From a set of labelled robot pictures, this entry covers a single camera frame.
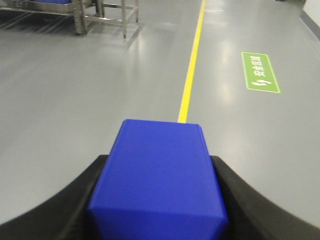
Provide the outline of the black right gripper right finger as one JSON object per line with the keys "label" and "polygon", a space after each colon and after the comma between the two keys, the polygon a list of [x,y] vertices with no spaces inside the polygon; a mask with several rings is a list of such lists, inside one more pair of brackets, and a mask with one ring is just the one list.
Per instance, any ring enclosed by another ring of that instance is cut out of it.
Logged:
{"label": "black right gripper right finger", "polygon": [[220,157],[211,161],[229,225],[223,240],[318,240],[320,229],[276,205],[237,175]]}

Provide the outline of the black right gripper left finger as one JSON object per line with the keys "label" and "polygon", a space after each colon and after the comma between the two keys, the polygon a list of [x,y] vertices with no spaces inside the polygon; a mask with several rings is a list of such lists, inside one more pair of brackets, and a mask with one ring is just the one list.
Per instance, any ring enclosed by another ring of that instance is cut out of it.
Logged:
{"label": "black right gripper left finger", "polygon": [[2,240],[97,240],[87,207],[107,161],[99,155],[57,194],[0,226]]}

